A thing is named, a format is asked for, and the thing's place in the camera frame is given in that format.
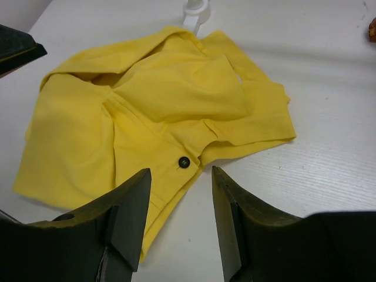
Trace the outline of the yellow trousers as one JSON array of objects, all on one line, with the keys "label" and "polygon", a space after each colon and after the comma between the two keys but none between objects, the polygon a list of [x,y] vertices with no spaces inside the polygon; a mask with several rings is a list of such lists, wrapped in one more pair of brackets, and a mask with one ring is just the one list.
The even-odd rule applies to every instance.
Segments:
[{"label": "yellow trousers", "polygon": [[150,169],[145,258],[206,165],[296,137],[289,101],[220,31],[88,49],[43,78],[13,190],[75,209]]}]

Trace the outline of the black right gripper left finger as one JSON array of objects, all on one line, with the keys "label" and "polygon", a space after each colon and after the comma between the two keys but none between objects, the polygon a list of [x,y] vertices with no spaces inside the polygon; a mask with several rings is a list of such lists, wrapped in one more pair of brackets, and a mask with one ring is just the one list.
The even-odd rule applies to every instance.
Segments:
[{"label": "black right gripper left finger", "polygon": [[2,281],[130,281],[137,271],[151,172],[52,221],[1,217]]}]

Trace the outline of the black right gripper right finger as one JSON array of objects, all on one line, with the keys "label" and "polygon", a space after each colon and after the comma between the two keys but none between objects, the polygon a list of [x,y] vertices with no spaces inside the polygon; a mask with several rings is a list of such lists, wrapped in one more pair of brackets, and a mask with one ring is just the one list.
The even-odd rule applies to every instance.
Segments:
[{"label": "black right gripper right finger", "polygon": [[213,167],[212,194],[225,281],[374,281],[375,212],[297,217]]}]

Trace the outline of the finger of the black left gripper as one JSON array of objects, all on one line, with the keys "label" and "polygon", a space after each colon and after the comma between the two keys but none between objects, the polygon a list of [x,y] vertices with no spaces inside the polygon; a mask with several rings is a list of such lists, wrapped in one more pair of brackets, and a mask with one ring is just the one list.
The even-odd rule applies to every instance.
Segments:
[{"label": "finger of the black left gripper", "polygon": [[47,54],[30,34],[1,25],[1,77]]}]

